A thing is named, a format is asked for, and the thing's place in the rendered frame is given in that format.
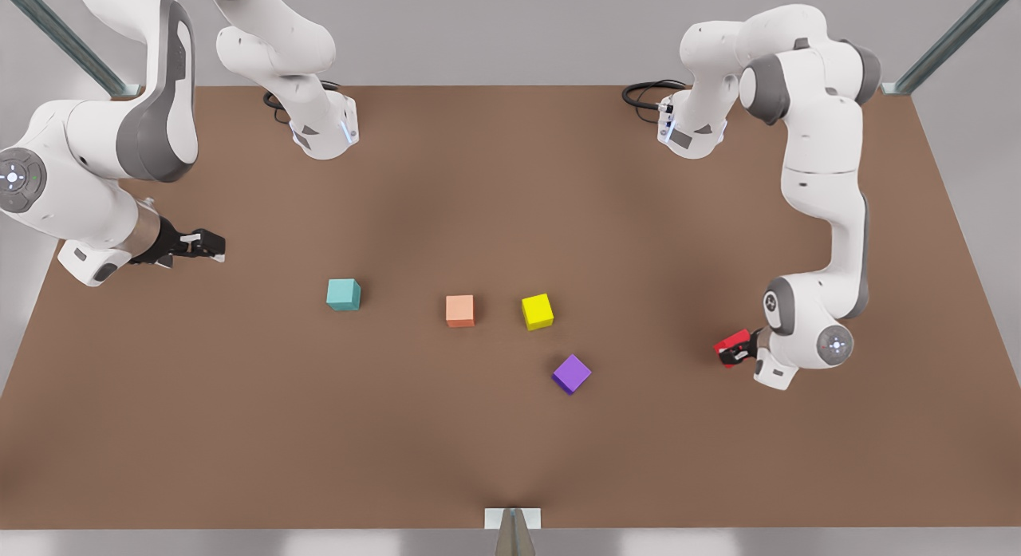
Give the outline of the teal wooden cube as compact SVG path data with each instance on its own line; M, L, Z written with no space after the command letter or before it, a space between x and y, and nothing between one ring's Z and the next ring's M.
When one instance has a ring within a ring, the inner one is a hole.
M334 311L357 311L361 304L360 283L355 279L330 279L325 302Z

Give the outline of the purple wooden cube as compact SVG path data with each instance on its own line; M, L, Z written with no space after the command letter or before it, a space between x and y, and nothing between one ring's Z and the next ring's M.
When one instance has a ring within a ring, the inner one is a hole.
M577 355L566 357L552 372L551 380L566 393L573 395L585 381L591 377L590 367L585 365Z

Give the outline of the yellow wooden cube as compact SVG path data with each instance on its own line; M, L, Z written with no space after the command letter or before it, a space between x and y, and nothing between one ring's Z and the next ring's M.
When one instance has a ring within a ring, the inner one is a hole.
M522 315L528 331L546 328L554 323L554 312L552 312L548 294L537 294L533 297L523 298Z

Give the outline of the silver frame post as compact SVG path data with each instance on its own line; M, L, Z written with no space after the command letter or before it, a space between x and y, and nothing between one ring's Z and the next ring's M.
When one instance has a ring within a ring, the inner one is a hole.
M921 57L905 70L904 75L894 82L885 82L880 86L883 94L890 96L912 95L922 84L933 75L986 22L991 21L996 13L1010 0L975 0L968 9L960 15L954 24L949 26L944 33Z
M126 101L139 96L144 87L138 84L127 84L116 75L101 58L69 26L62 21L59 15L45 3L44 0L10 0L25 16L39 28L67 57L91 77L114 101Z
M499 530L495 556L536 556L531 530L540 527L537 507L488 507L484 511L484 528Z

